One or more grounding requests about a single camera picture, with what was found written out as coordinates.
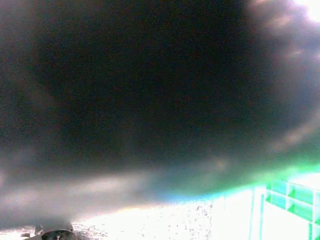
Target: bright light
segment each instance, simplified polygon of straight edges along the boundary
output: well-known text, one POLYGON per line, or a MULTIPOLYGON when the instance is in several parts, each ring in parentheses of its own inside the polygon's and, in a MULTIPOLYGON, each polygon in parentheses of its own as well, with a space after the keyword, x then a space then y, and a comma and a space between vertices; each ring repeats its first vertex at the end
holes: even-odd
POLYGON ((297 5, 306 8, 311 21, 320 23, 320 1, 318 0, 293 0, 297 5))

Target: dark object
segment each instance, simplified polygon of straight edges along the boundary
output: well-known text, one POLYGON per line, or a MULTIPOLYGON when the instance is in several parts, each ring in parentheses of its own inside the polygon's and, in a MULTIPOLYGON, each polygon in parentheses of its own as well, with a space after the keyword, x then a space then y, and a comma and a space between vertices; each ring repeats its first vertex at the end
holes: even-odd
POLYGON ((1 227, 313 170, 320 27, 288 2, 2 0, 1 227))
POLYGON ((66 220, 47 220, 45 224, 37 224, 35 228, 35 235, 42 235, 48 232, 54 230, 68 230, 70 232, 73 231, 73 226, 69 221, 66 220))
POLYGON ((23 233, 21 234, 21 237, 26 237, 26 238, 29 238, 30 237, 30 233, 23 233))
POLYGON ((42 240, 78 240, 75 234, 68 230, 49 231, 43 234, 41 238, 42 240))

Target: white ground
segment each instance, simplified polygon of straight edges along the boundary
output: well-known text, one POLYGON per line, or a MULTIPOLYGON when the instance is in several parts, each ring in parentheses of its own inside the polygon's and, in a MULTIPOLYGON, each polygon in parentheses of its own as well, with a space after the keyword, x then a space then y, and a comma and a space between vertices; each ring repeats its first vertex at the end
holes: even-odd
MULTIPOLYGON (((211 240, 212 201, 134 208, 73 221, 75 232, 90 240, 211 240)), ((0 232, 0 240, 22 240, 32 227, 0 232)))

